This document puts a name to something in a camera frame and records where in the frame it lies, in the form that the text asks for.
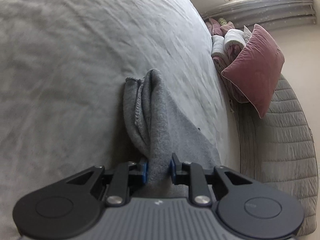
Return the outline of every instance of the gray cloth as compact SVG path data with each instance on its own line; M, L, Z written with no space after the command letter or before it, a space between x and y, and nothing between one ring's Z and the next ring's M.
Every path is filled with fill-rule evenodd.
M316 230L318 172L307 120L281 75L269 110L260 119L250 104L238 104L241 173L297 198L305 211L298 233Z
M92 165L140 158L125 78L157 68L179 108L239 169L212 40L190 0L0 0L0 239L23 195Z
M127 78L123 105L129 137L149 160L148 184L137 195L188 195L187 187L173 186L169 178L172 153L182 162L196 162L206 169L221 164L216 146L180 111L158 70L150 70L140 80Z

